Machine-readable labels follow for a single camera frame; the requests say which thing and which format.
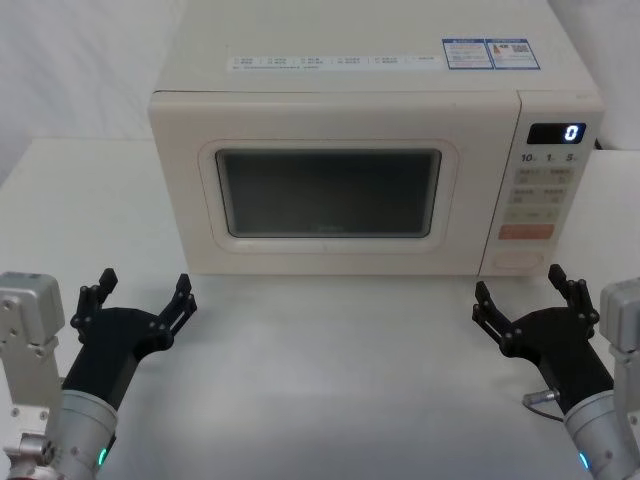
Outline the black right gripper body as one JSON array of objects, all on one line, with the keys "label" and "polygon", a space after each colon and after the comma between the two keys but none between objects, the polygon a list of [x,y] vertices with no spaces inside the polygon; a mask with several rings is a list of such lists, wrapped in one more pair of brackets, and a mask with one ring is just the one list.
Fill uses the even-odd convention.
[{"label": "black right gripper body", "polygon": [[566,413],[583,400],[613,389],[613,378],[590,339],[599,314],[551,307],[531,312],[503,334],[503,354],[534,364]]}]

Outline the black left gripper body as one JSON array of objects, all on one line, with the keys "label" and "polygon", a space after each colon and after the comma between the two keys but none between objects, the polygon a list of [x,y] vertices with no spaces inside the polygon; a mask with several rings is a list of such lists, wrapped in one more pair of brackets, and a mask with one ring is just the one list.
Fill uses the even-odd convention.
[{"label": "black left gripper body", "polygon": [[157,315],[130,308],[78,314],[71,320],[81,349],[62,388],[97,397],[117,410],[139,363],[169,349],[174,334]]}]

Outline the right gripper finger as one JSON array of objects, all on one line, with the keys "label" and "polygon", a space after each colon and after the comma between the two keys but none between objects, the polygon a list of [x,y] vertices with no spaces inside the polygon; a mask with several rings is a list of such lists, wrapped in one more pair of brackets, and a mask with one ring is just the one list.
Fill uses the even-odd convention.
[{"label": "right gripper finger", "polygon": [[509,320],[498,309],[484,281],[476,283],[475,299],[472,320],[498,345],[505,357],[524,358],[521,325]]},{"label": "right gripper finger", "polygon": [[552,264],[549,267],[548,279],[578,321],[588,329],[592,329],[599,321],[599,313],[593,306],[586,281],[569,279],[559,264]]}]

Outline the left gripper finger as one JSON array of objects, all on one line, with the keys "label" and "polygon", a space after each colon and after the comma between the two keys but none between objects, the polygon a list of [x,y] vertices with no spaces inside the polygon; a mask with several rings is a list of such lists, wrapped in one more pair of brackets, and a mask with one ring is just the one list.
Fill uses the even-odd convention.
[{"label": "left gripper finger", "polygon": [[92,286],[82,286],[79,290],[75,314],[70,320],[71,327],[77,331],[81,344],[86,341],[86,334],[93,319],[102,310],[108,296],[114,291],[118,278],[113,268],[106,268],[98,283]]},{"label": "left gripper finger", "polygon": [[168,350],[176,335],[197,310],[188,274],[182,273],[176,283],[174,294],[153,322],[149,324],[149,339],[153,350]]}]

